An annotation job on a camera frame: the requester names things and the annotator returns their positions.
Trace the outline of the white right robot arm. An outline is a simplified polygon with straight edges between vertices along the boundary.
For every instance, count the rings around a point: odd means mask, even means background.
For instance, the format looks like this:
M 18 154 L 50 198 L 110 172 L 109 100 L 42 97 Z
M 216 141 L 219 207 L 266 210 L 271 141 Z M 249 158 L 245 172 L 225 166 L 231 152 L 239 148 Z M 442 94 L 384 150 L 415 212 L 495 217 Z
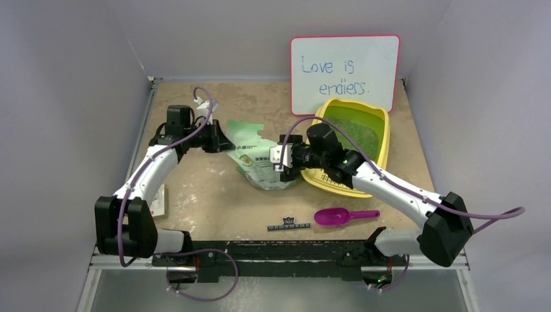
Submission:
M 370 194 L 397 209 L 415 227 L 379 227 L 368 238 L 366 259 L 379 265 L 394 255 L 424 255 L 441 267 L 450 267 L 474 234 L 463 198 L 443 196 L 416 187 L 372 162 L 360 152 L 342 147 L 334 130 L 317 123 L 300 135 L 281 135 L 269 149 L 269 160 L 282 182 L 292 181 L 304 169 L 321 169 L 330 180 Z

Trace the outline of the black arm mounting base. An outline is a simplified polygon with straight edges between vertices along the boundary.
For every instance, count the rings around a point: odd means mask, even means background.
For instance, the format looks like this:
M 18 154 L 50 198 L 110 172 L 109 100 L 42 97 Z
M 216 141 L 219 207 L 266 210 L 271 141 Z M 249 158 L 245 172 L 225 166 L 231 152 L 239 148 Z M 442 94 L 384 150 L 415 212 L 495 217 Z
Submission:
M 156 255 L 154 267 L 192 268 L 200 283 L 221 277 L 340 278 L 388 284 L 403 255 L 384 256 L 374 238 L 354 240 L 192 240 L 178 255 Z

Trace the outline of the green cat litter bag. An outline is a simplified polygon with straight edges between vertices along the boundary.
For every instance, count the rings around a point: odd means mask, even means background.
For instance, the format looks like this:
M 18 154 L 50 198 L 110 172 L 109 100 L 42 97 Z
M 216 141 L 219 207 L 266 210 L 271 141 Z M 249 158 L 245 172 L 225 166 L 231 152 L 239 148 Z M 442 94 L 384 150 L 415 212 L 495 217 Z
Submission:
M 259 134 L 263 129 L 263 124 L 228 120 L 225 135 L 235 148 L 227 154 L 237 163 L 236 170 L 262 190 L 284 190 L 297 185 L 298 180 L 280 181 L 270 162 L 270 148 L 276 143 Z

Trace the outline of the yellow sifting litter tray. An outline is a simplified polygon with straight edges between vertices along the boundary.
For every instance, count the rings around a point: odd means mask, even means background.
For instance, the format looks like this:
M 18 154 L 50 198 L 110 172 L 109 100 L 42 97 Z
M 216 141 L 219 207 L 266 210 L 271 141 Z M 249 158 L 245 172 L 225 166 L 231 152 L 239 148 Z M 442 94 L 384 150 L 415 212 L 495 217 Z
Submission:
M 361 101 L 351 99 L 339 99 L 331 98 L 326 101 L 316 112 L 317 117 L 323 118 L 326 109 L 329 106 L 340 106 L 351 109 L 357 109 L 373 114 L 385 122 L 384 138 L 381 147 L 381 151 L 378 157 L 378 161 L 374 161 L 379 167 L 385 169 L 387 166 L 389 145 L 390 145 L 390 123 L 389 115 L 385 109 L 381 107 L 373 106 Z M 345 185 L 338 184 L 332 181 L 328 175 L 321 169 L 305 169 L 301 172 L 302 178 L 310 185 L 317 187 L 326 192 L 338 194 L 341 196 L 353 197 L 353 198 L 370 198 L 371 195 L 365 192 L 361 192 L 355 189 L 350 189 Z

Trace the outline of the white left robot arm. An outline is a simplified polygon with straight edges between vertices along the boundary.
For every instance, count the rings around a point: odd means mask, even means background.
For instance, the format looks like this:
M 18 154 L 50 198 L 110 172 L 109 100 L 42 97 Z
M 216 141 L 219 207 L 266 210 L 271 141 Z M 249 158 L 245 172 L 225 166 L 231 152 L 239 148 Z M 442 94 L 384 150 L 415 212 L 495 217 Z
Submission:
M 155 131 L 135 172 L 113 195 L 99 197 L 94 205 L 96 245 L 101 254 L 121 259 L 168 254 L 179 266 L 193 260 L 189 232 L 159 229 L 150 206 L 164 180 L 189 150 L 220 153 L 235 148 L 212 117 L 217 107 L 215 100 L 205 101 L 196 109 L 168 107 L 166 121 Z

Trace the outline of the purple plastic litter scoop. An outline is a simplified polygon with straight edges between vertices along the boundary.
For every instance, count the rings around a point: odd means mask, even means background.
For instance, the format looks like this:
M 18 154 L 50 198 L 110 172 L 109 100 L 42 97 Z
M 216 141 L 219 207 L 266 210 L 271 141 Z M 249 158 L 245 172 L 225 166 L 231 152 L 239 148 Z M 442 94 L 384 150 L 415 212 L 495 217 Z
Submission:
M 325 208 L 314 214 L 314 221 L 322 226 L 340 226 L 347 224 L 350 220 L 378 218 L 380 211 L 349 211 L 344 207 Z

